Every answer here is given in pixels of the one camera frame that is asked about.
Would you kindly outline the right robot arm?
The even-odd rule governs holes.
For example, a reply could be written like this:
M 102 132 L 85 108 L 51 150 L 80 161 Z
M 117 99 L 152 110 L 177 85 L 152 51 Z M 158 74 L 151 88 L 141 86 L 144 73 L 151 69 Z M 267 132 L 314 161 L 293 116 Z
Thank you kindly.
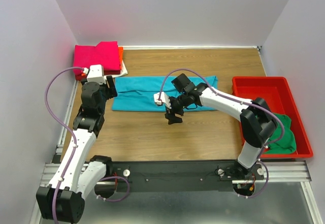
M 206 79 L 195 85 L 185 74 L 172 80 L 172 84 L 179 92 L 177 97 L 168 96 L 162 90 L 154 95 L 155 104 L 165 106 L 168 124 L 181 123 L 184 109 L 190 105 L 209 107 L 230 115 L 241 123 L 245 142 L 230 169 L 219 170 L 219 175 L 228 174 L 239 179 L 251 175 L 253 167 L 268 145 L 268 140 L 277 127 L 282 125 L 266 101 L 262 98 L 243 99 L 221 92 Z

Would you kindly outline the teal t shirt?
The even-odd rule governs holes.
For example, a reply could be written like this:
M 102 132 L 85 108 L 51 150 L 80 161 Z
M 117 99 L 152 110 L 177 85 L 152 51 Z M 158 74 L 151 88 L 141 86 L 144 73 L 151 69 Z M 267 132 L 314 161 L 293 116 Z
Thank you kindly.
M 177 97 L 180 93 L 172 84 L 176 76 L 169 76 L 164 84 L 163 92 L 168 96 Z M 205 77 L 212 87 L 217 88 L 216 76 Z M 165 112 L 165 107 L 154 103 L 154 94 L 158 93 L 164 76 L 118 77 L 115 79 L 117 97 L 113 100 L 112 111 L 131 112 Z M 211 111 L 209 107 L 190 105 L 185 112 Z

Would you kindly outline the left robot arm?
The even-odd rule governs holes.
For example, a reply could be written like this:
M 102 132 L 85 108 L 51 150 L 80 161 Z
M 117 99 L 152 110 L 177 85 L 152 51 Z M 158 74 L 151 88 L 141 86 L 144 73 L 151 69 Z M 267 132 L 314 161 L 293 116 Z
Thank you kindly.
M 68 129 L 71 140 L 67 151 L 49 183 L 40 186 L 36 193 L 42 218 L 55 223 L 78 223 L 85 200 L 97 182 L 112 177 L 111 158 L 97 155 L 87 167 L 84 163 L 104 124 L 106 102 L 116 96 L 110 76 L 87 76 L 82 82 L 82 103 L 73 127 Z

